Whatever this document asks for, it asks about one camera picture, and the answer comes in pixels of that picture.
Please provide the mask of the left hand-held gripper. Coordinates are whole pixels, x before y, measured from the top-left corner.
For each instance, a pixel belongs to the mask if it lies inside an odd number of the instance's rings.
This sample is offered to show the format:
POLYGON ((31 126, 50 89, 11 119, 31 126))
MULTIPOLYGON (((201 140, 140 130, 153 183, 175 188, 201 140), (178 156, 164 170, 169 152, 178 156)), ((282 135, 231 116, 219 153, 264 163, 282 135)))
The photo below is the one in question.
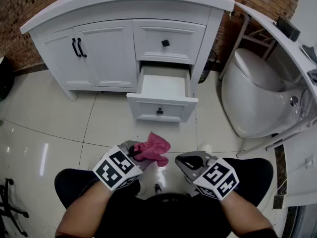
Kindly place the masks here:
POLYGON ((93 168, 95 175, 110 191, 129 186, 148 167, 148 159, 135 159, 139 155, 139 147, 135 143, 128 140, 114 145, 93 168))

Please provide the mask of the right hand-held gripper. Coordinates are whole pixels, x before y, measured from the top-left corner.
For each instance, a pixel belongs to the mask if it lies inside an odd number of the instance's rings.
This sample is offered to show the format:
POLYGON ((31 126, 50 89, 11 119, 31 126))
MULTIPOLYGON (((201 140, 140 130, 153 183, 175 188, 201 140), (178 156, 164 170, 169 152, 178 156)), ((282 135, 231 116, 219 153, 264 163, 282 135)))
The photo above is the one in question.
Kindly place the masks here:
POLYGON ((222 201, 239 184, 234 168, 227 161, 205 151, 180 154, 175 163, 198 192, 209 198, 222 201))

